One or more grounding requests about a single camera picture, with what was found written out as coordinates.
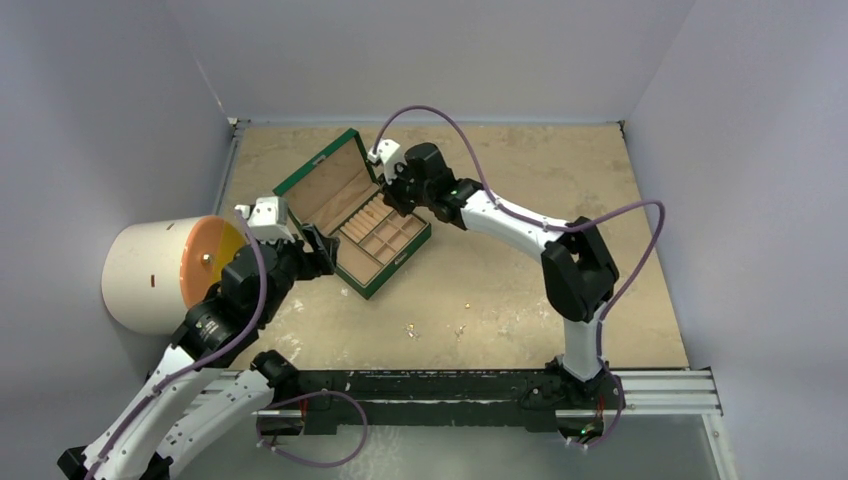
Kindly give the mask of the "green jewelry tray insert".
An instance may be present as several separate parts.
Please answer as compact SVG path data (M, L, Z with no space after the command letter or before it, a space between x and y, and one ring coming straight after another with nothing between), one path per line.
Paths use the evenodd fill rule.
M337 274L365 299L431 237L431 225L414 213L401 215L375 193L352 212L329 223L340 240Z

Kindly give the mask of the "green jewelry box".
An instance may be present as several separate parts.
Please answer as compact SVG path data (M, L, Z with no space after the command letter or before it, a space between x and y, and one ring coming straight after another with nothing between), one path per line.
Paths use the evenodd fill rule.
M382 194L355 129L345 131L274 188L274 194L287 201L297 226L314 224L328 237L336 237L329 231L331 220L352 212L375 193Z

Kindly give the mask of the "gold earring cluster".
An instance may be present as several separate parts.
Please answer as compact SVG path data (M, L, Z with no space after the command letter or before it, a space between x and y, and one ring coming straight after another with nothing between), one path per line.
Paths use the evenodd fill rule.
M419 340L420 339L420 332L416 329L416 327L413 323L406 324L404 326L404 332L410 339L413 339L413 340Z

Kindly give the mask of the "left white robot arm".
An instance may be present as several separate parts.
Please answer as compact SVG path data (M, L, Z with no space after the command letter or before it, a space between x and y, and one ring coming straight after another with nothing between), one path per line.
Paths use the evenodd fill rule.
M258 338L298 281L336 270L340 242L311 224L296 235L275 226L248 243L221 278L190 307L162 359L122 414L95 441L66 449L57 466L68 479L174 479L238 420L297 399L297 370L265 352L234 385L194 411L189 405Z

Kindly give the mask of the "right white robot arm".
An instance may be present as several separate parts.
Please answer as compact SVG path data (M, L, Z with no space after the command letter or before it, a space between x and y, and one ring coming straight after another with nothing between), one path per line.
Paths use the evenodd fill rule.
M585 217L572 223L549 220L477 180L456 177L433 143L403 149L382 140L367 159L381 168L377 183L383 202L399 215L426 208L445 224L489 235L539 263L548 303L563 319L565 350L555 359L565 374L563 397L576 407L596 399L603 376L600 320L619 278L598 228Z

